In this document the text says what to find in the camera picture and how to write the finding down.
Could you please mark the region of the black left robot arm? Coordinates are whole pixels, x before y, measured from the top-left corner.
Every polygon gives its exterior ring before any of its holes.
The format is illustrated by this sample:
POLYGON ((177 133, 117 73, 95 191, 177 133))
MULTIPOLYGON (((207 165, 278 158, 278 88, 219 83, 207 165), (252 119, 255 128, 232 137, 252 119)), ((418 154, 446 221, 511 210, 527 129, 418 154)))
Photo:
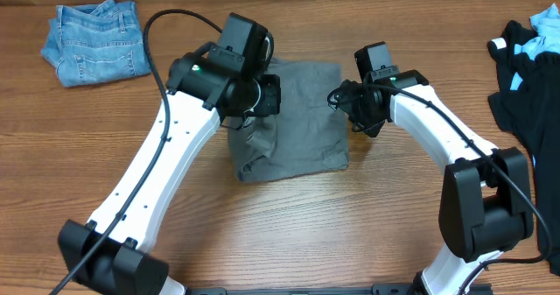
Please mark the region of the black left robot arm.
POLYGON ((280 110, 280 80, 267 69, 271 33, 230 14, 219 39, 173 61, 158 80, 161 106, 119 183, 86 223, 67 221, 58 245, 67 282, 100 294, 185 295, 167 263, 151 255, 165 213, 193 160, 228 117, 280 110))

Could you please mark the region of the grey shorts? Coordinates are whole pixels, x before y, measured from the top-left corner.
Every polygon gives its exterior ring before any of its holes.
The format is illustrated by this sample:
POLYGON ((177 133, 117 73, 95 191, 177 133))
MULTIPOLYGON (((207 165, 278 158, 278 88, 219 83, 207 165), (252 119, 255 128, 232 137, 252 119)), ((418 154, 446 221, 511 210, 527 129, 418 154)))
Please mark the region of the grey shorts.
POLYGON ((280 113, 228 123, 236 178, 255 183, 347 168, 347 120, 327 104, 342 82, 341 65, 273 59, 268 72, 280 78, 280 113))

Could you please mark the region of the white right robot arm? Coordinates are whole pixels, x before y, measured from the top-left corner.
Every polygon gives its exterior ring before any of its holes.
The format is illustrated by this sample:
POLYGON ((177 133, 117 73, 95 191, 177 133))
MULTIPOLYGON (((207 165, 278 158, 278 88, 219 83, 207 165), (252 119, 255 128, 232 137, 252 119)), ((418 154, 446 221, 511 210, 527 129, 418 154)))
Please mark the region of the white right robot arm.
POLYGON ((411 284, 376 284, 374 294, 489 294, 476 277, 533 234, 529 172, 516 148, 499 149, 464 125, 417 70, 402 72, 387 45, 358 50, 359 81, 327 98, 354 132, 376 137, 384 123, 405 129, 441 169, 438 224, 444 245, 411 284))

